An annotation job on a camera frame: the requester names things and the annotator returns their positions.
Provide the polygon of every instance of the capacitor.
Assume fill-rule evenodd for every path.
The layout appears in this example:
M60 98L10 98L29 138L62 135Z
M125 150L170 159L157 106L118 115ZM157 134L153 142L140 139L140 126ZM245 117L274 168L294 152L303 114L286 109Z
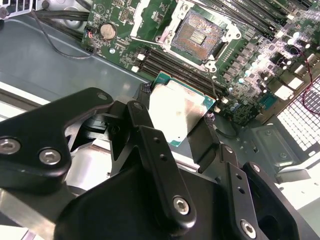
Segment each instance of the capacitor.
M264 72L262 72L262 73L260 74L260 77L261 77L262 80L264 80L264 81L267 81L267 80L268 80L268 76L267 76L267 74L264 73Z
M291 64L292 64L292 61L289 60L289 59L287 59L287 58L283 59L283 62L284 62L285 64L287 64L287 65L291 65Z
M288 34L290 37L297 39L300 37L300 32L298 31L290 31L290 33Z
M311 46L310 43L307 43L306 41L303 41L303 40L298 40L298 44L300 44L305 49L308 49Z
M250 76L250 74L251 74L251 71L248 68L244 68L243 72L244 72L245 76Z
M287 67L287 64L285 64L284 62L281 62L279 64L279 67L282 68L283 70L286 70L288 67Z
M295 39L289 36L285 36L282 40L288 45L293 45L295 42Z
M266 93L266 92L268 92L268 90L264 87L264 86L260 86L260 90L261 90L261 92L262 93Z
M245 82L245 79L243 77L238 77L237 80L240 84L243 84Z
M100 34L103 37L103 39L111 40L116 36L117 30L113 24L105 23L100 27Z
M249 64L250 64L250 66L253 67L254 69L258 67L258 63L257 63L256 61L254 61L254 60L251 60L251 61L249 62Z
M257 52L255 55L256 59L258 59L259 61L263 60L265 58L265 56L259 52Z

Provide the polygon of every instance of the green circuit board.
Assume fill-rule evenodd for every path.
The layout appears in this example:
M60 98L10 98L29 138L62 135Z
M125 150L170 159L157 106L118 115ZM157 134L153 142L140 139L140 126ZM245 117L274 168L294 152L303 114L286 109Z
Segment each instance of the green circuit board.
M288 45L282 38L287 34L289 35L292 31L300 32L299 39L309 43L318 44L320 38L320 24L318 24L320 19L319 2L312 3L308 10L300 10L296 8L291 1L279 0L284 7L291 11L296 10L295 13L298 13L293 19L287 19L283 13L281 13L284 11L283 9L280 9L272 0L268 1L268 4L265 4L266 1L267 0L216 1L225 4L231 9L227 12L228 14L235 11L236 17L241 18L242 22L255 23L256 28L249 24L241 24L233 21L241 32L241 38L232 40L223 54L216 59L215 65L217 70L214 73L196 69L185 61L164 52L160 45L154 44L172 20L172 14L177 6L177 1L175 0L151 0L149 2L141 14L143 20L137 31L136 38L141 41L133 39L130 33L135 25L134 15L138 4L145 2L142 0L93 0L86 28L89 31L95 31L93 40L99 49L97 54L128 71L132 71L133 66L137 66L138 64L140 64L139 66L141 67L143 63L139 63L137 55L141 49L150 49L151 51L160 52L167 57L165 60L168 61L166 65L168 66L168 71L175 71L173 67L170 68L172 62L177 63L182 69L187 68L191 70L192 74L197 76L201 87L205 88L206 91L203 91L201 87L199 88L204 94L209 95L208 91L212 84L211 81L213 81L216 86L223 89L222 96L228 99L227 103L219 103L219 101L217 101L216 105L220 109L219 114L225 117L232 117L236 123L244 126L250 120L254 119L261 109L270 108L270 104L275 103L275 99L277 99L273 92L268 91L266 94L263 93L261 73L269 75L269 79L265 82L265 85L267 85L272 84L272 81L276 81L285 71L289 71L289 69L283 70L281 67L272 63L270 59L275 54L281 53L290 59L292 63L303 63L303 59L301 59L300 56L295 56L288 52ZM215 6L209 1L202 1L202 3ZM267 15L266 11L261 11L261 6L263 8L265 6L266 9L268 9L269 6L268 12L271 16L286 22L279 23L271 21L271 16ZM241 11L241 8L246 8L252 15L246 15ZM204 19L216 24L226 32L226 24L224 24L220 18L220 20L218 20L217 15L212 14L208 9L195 4L191 8L191 11L203 16ZM255 19L250 21L253 15L256 16ZM105 23L112 24L116 29L116 36L111 40L105 40L99 34L99 28ZM266 28L267 25L272 25L276 30L273 32L270 31L270 29ZM283 36L272 41L270 36L272 34L275 35L279 31L283 33ZM86 31L83 36L82 46L84 48L90 48L92 46L88 31ZM201 63L199 59L196 59L188 52L175 49L174 47L172 49L174 52L194 63ZM242 54L244 49L248 51L246 54ZM256 53L264 55L265 63L252 68L251 62L257 60ZM146 71L141 67L142 69L135 72L135 74L149 81L154 81L159 70L167 72L159 62L155 62L154 65L154 69L156 70L148 66L148 71ZM151 74L149 71L150 68L152 71L158 71L157 74ZM244 71L247 69L250 70L250 74L244 74ZM184 73L186 75L190 74L187 70L183 71L185 71ZM239 83L239 78L244 78L245 81Z

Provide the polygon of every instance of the mounting hole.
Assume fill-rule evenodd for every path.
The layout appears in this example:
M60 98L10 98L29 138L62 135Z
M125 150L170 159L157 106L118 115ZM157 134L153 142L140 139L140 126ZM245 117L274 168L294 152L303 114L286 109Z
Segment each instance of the mounting hole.
M167 161L167 156L164 155L164 154L160 154L160 159L161 159L162 161Z
M159 143L160 143L160 139L159 139L159 138L157 138L157 137L154 137L154 138L153 138L153 141L155 141L157 144L159 144Z
M134 105L137 109L139 109L139 110L142 110L142 109L143 109L143 107L141 106L141 104L138 103L138 102L135 102L133 105Z
M98 98L102 99L102 100L107 100L108 97L106 95L104 95L103 93L98 93Z
M246 193L245 190L243 190L243 189L242 189L241 187L239 187L239 186L238 186L238 190L239 190L239 192L242 193L242 194L245 194L245 193Z

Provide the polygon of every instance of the black plastic part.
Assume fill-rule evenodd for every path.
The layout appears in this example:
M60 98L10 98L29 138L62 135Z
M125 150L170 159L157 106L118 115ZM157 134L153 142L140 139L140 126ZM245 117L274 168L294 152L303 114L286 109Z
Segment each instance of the black plastic part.
M152 82L141 83L139 85L138 90L136 91L136 93L134 95L134 98L138 102L140 102L144 106L146 106L147 109L149 109L151 88L152 88Z
M260 166L247 162L243 170L249 179L259 227L270 240L319 239Z
M100 94L107 99L99 98ZM14 154L0 154L0 187L33 193L56 191L71 166L70 149L81 124L106 112L112 103L109 94L88 88L1 122L0 138L13 138L21 148ZM44 149L57 150L61 160L55 165L42 163L39 154Z
M0 20L0 31L5 27L5 20Z
M216 152L220 145L218 136L202 117L187 135L187 138L193 161L200 166L198 172L203 173L216 158Z
M220 207L213 204L219 197L215 194L216 184L182 169L179 171L194 199L197 221L177 239L223 239L218 236L217 228ZM159 226L148 187L141 164L124 169L72 201L56 224L54 239L175 239Z
M312 6L312 2L308 0L291 0L291 2L296 5L301 10L308 10Z

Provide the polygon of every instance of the dimm slot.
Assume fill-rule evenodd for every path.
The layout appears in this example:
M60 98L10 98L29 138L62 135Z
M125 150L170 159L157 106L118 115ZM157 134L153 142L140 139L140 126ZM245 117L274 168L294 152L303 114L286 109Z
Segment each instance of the dimm slot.
M184 74L188 77L192 76L194 78L195 81L197 82L204 82L204 84L206 84L208 87L212 88L212 81L210 79L208 79L207 77L195 72L195 71L192 71L190 70L189 68L187 68L186 66L183 66L182 64L176 62L175 60L169 58L168 56L158 52L158 51L155 51L153 49L150 49L147 53L148 57L149 58L154 58L154 61L155 62L165 62L167 61L168 62L168 66L172 67L174 66L176 69L179 70L179 72L181 74ZM215 83L214 84L214 87L215 89L223 92L225 91L225 87L221 86L220 84L217 84Z
M275 24L280 24L281 26L284 26L286 24L286 21L284 21L283 18L277 18L273 16L268 11L266 11L263 7L261 7L259 4L257 4L252 0L242 0L242 3L246 4L247 6L250 6L257 12L258 15L262 15L264 18L274 22Z

